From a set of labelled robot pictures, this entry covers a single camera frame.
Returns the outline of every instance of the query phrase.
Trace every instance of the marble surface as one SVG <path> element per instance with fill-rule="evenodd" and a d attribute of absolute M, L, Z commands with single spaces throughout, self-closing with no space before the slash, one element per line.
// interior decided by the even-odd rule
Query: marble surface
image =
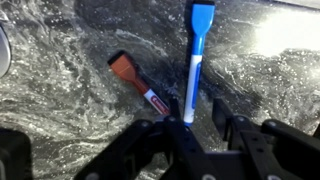
<path fill-rule="evenodd" d="M 267 0 L 217 1 L 207 35 L 196 121 L 205 150 L 222 150 L 212 98 L 256 123 L 277 118 L 312 134 L 320 110 L 320 12 Z M 0 79 L 0 126 L 33 145 L 36 179 L 71 179 L 134 119 L 157 112 L 107 60 L 131 53 L 139 73 L 181 109 L 192 32 L 191 1 L 4 0 L 12 66 Z M 139 179 L 157 179 L 155 159 Z"/>

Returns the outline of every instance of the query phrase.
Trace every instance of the blue marker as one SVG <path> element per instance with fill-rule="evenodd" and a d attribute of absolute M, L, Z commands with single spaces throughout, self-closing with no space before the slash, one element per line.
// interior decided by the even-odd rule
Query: blue marker
<path fill-rule="evenodd" d="M 195 1 L 193 3 L 192 29 L 194 37 L 183 118 L 186 126 L 190 126 L 194 119 L 204 40 L 212 25 L 214 11 L 215 5 L 212 1 Z"/>

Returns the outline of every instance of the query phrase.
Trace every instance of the marker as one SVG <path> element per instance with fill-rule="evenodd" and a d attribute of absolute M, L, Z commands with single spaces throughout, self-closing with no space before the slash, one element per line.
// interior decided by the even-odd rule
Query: marker
<path fill-rule="evenodd" d="M 186 126 L 190 126 L 194 119 L 204 41 L 212 25 L 214 11 L 215 5 L 212 1 L 194 1 L 192 5 L 191 23 L 194 37 L 183 118 Z"/>
<path fill-rule="evenodd" d="M 138 76 L 131 57 L 120 51 L 108 61 L 111 69 L 123 80 L 131 82 L 160 114 L 169 114 L 169 108 L 161 101 L 147 83 Z"/>

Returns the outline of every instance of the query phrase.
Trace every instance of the granite countertop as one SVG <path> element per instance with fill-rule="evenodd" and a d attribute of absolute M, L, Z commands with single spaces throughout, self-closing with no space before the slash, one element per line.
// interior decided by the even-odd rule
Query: granite countertop
<path fill-rule="evenodd" d="M 282 120 L 308 134 L 319 123 L 320 12 L 267 0 L 217 1 L 207 35 L 196 121 L 205 150 L 222 150 L 213 97 L 254 122 Z M 157 112 L 116 77 L 119 49 L 163 99 L 183 107 L 191 1 L 2 1 L 12 65 L 0 79 L 0 126 L 28 134 L 36 179 L 70 179 L 138 118 Z M 139 179 L 157 179 L 161 159 Z"/>

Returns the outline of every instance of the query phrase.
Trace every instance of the red marker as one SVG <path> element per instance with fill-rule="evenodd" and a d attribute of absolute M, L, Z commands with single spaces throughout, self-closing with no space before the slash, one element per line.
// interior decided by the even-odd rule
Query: red marker
<path fill-rule="evenodd" d="M 152 91 L 146 82 L 138 76 L 131 62 L 131 58 L 127 53 L 120 51 L 108 61 L 108 64 L 121 79 L 131 82 L 160 114 L 169 114 L 169 108 Z"/>

